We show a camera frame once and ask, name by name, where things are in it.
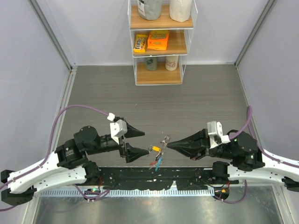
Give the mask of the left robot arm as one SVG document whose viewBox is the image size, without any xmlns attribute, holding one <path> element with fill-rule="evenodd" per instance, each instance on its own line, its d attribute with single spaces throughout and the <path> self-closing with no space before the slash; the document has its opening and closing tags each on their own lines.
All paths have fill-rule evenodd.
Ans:
<svg viewBox="0 0 299 224">
<path fill-rule="evenodd" d="M 100 180 L 100 171 L 97 164 L 87 157 L 117 150 L 126 163 L 133 162 L 148 155 L 149 150 L 132 147 L 124 139 L 144 135 L 120 117 L 110 123 L 108 135 L 99 136 L 94 127 L 85 126 L 74 134 L 73 139 L 51 152 L 48 158 L 20 171 L 2 171 L 0 179 L 7 188 L 1 192 L 1 200 L 18 206 L 50 189 L 73 184 L 93 186 Z"/>
</svg>

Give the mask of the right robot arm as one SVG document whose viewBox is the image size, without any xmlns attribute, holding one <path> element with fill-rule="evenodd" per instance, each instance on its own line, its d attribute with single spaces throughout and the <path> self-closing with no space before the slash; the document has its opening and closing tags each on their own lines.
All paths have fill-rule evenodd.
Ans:
<svg viewBox="0 0 299 224">
<path fill-rule="evenodd" d="M 246 132 L 229 139 L 228 135 L 203 129 L 169 142 L 167 147 L 194 161 L 206 156 L 219 158 L 211 171 L 211 179 L 217 184 L 239 180 L 270 181 L 290 191 L 299 190 L 299 170 L 294 167 L 295 162 L 288 166 L 279 158 L 267 157 L 259 149 L 257 140 Z"/>
</svg>

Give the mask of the yellow key tag with keys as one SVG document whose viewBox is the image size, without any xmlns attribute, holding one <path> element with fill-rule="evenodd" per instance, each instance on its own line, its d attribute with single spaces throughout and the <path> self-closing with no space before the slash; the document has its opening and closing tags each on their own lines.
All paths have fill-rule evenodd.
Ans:
<svg viewBox="0 0 299 224">
<path fill-rule="evenodd" d="M 148 148 L 148 150 L 151 152 L 151 151 L 156 151 L 156 152 L 158 152 L 158 153 L 161 153 L 161 148 L 160 147 L 157 147 L 157 146 L 150 146 L 149 148 Z"/>
</svg>

